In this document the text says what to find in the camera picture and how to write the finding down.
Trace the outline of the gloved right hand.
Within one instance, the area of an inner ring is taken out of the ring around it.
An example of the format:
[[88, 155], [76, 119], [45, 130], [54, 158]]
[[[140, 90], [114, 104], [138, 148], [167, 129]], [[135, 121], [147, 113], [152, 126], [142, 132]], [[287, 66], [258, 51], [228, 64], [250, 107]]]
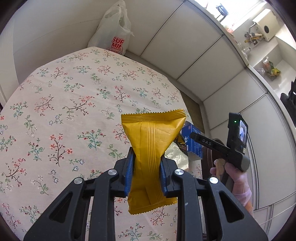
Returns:
[[238, 168], [234, 167], [231, 163], [225, 162], [224, 159], [216, 159], [214, 161], [215, 167], [210, 169], [210, 173], [216, 177], [218, 169], [224, 165], [224, 170], [233, 180], [232, 194], [237, 198], [237, 200], [246, 208], [246, 210], [252, 215], [253, 206], [251, 203], [252, 192], [250, 190], [247, 174], [241, 172]]

